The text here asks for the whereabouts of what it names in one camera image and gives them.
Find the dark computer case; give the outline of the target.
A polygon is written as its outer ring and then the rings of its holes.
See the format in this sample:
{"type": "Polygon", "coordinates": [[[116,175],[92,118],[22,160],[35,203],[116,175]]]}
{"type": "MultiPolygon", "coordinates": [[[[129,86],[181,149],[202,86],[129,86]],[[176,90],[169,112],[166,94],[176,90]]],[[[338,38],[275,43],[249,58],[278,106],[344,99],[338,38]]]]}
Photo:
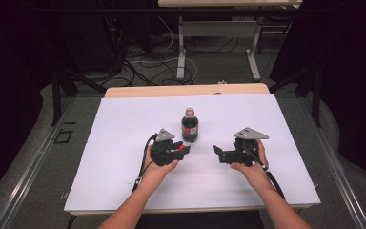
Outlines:
{"type": "Polygon", "coordinates": [[[64,16],[58,23],[79,72],[120,73],[126,36],[110,18],[64,16]]]}

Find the person's left hand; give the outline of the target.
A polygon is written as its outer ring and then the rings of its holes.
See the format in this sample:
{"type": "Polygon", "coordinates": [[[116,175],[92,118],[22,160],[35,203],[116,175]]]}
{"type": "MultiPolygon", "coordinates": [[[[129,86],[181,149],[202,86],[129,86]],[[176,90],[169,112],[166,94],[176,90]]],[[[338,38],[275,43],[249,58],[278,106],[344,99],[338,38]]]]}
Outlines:
{"type": "Polygon", "coordinates": [[[162,183],[165,176],[178,165],[177,160],[165,166],[155,164],[151,159],[151,149],[152,146],[149,146],[147,149],[144,171],[142,173],[140,184],[138,185],[139,190],[144,190],[147,193],[153,193],[162,183]]]}

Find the white-legged desk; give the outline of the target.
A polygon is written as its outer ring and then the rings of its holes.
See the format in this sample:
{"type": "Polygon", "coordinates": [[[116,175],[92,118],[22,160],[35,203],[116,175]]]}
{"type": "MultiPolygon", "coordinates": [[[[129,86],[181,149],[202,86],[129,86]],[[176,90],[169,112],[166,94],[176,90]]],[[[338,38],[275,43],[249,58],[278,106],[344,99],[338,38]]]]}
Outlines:
{"type": "MultiPolygon", "coordinates": [[[[298,8],[303,0],[158,0],[158,6],[171,10],[282,10],[284,7],[298,8]]],[[[255,62],[255,52],[258,40],[261,36],[263,16],[253,16],[251,20],[234,20],[231,16],[228,19],[194,19],[189,21],[183,16],[178,17],[178,42],[179,55],[177,62],[176,78],[182,80],[185,76],[186,49],[184,46],[186,37],[222,37],[237,36],[248,37],[252,40],[251,47],[246,50],[248,63],[250,66],[252,79],[261,79],[257,64],[255,62]]]]}

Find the metal floor rail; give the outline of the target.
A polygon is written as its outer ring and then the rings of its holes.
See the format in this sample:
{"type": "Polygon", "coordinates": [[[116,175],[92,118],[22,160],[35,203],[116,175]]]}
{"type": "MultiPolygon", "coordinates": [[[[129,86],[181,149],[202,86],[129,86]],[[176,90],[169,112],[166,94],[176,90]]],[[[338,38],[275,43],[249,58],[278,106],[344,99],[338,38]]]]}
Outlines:
{"type": "Polygon", "coordinates": [[[312,118],[312,108],[309,106],[307,98],[299,98],[298,103],[303,113],[307,116],[309,123],[312,125],[320,146],[323,148],[322,154],[326,164],[335,181],[336,187],[345,203],[349,215],[351,216],[356,229],[366,229],[366,216],[356,198],[356,194],[345,176],[345,171],[337,158],[334,149],[331,147],[323,130],[315,124],[312,118]]]}
{"type": "Polygon", "coordinates": [[[68,229],[64,206],[80,154],[77,123],[71,117],[78,100],[67,98],[63,116],[52,126],[48,112],[30,133],[0,183],[0,229],[68,229]]]}

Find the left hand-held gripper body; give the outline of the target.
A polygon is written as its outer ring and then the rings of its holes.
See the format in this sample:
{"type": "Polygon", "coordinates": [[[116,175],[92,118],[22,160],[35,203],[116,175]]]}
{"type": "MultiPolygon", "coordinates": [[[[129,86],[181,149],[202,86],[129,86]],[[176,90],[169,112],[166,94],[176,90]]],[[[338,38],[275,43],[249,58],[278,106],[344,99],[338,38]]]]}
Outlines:
{"type": "Polygon", "coordinates": [[[151,148],[151,159],[159,165],[164,166],[180,159],[177,146],[173,142],[174,135],[165,129],[161,129],[155,136],[153,146],[151,148]]]}

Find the white table mat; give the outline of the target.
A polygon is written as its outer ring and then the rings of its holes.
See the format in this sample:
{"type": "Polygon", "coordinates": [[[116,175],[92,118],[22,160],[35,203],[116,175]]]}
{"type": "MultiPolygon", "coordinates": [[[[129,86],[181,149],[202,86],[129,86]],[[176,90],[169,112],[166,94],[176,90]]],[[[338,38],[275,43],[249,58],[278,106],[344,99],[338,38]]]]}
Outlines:
{"type": "Polygon", "coordinates": [[[320,198],[287,122],[272,94],[104,98],[76,172],[65,211],[107,214],[131,194],[148,138],[160,129],[181,135],[180,121],[192,107],[199,136],[178,166],[152,194],[148,213],[261,209],[246,179],[220,163],[215,147],[231,150],[234,135],[250,127],[266,135],[269,170],[294,207],[320,198]]]}

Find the dark curtain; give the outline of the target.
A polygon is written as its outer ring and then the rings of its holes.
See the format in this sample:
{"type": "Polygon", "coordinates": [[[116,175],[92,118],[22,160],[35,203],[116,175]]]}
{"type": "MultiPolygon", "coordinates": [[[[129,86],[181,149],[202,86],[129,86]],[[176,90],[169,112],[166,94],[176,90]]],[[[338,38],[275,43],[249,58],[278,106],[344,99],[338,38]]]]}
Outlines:
{"type": "Polygon", "coordinates": [[[50,83],[18,0],[0,0],[0,181],[29,136],[50,83]]]}
{"type": "Polygon", "coordinates": [[[338,151],[366,171],[366,0],[303,0],[301,5],[332,7],[345,9],[345,18],[337,11],[294,20],[270,78],[280,83],[311,64],[329,29],[338,31],[322,72],[321,99],[339,127],[338,151]]]}

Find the black horizontal bar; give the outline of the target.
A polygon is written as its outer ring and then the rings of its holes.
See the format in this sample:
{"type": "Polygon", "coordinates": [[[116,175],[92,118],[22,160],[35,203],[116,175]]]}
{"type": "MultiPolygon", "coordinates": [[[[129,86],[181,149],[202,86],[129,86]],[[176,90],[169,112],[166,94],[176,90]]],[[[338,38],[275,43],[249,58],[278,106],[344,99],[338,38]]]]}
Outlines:
{"type": "Polygon", "coordinates": [[[192,16],[192,15],[250,15],[250,16],[267,16],[267,15],[298,15],[300,10],[258,10],[258,9],[152,9],[152,10],[60,10],[60,9],[38,9],[34,8],[34,12],[41,14],[63,14],[63,15],[116,15],[116,16],[192,16]]]}

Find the dark soda bottle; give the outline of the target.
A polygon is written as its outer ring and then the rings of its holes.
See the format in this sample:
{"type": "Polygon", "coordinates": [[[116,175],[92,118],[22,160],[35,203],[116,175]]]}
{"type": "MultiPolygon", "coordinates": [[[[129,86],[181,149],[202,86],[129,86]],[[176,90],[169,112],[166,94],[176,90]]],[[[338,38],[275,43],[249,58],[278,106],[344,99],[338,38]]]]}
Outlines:
{"type": "Polygon", "coordinates": [[[186,142],[195,142],[198,138],[199,120],[195,116],[194,108],[187,108],[181,120],[182,137],[186,142]]]}

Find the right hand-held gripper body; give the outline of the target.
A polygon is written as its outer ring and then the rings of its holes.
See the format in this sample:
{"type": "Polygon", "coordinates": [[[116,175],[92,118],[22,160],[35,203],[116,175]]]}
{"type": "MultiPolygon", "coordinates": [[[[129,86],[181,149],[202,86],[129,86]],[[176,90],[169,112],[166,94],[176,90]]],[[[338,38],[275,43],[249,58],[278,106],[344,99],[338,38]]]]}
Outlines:
{"type": "Polygon", "coordinates": [[[239,152],[238,162],[248,167],[257,163],[264,167],[264,163],[259,157],[258,139],[269,139],[265,134],[260,133],[250,127],[246,127],[234,134],[235,149],[239,152]]]}

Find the black metal stand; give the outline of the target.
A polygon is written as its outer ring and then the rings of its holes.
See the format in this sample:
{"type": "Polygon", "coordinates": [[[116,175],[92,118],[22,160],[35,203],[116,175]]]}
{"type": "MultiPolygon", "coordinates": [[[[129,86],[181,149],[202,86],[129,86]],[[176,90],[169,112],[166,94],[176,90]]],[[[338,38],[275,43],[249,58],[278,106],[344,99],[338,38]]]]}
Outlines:
{"type": "Polygon", "coordinates": [[[321,66],[318,64],[310,64],[309,66],[302,68],[300,71],[282,80],[281,82],[275,83],[269,88],[270,92],[274,93],[290,82],[299,80],[299,83],[295,88],[295,95],[297,97],[306,97],[309,92],[313,93],[311,117],[318,128],[321,127],[319,110],[322,72],[323,68],[321,66]]]}
{"type": "Polygon", "coordinates": [[[53,120],[52,126],[55,126],[62,116],[61,91],[64,91],[67,96],[77,96],[78,89],[74,84],[74,80],[81,81],[89,87],[104,93],[107,89],[88,79],[81,73],[65,67],[63,65],[56,66],[51,71],[52,85],[52,105],[53,105],[53,120]]]}

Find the person's right hand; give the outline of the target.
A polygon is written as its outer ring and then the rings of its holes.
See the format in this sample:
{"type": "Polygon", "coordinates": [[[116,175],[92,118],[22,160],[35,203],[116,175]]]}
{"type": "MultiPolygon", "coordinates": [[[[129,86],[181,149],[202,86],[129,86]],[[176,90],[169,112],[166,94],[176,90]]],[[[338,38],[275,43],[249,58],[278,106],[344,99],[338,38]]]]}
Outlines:
{"type": "Polygon", "coordinates": [[[275,187],[260,164],[247,167],[238,162],[233,162],[230,167],[240,172],[260,196],[267,191],[275,190],[275,187]]]}

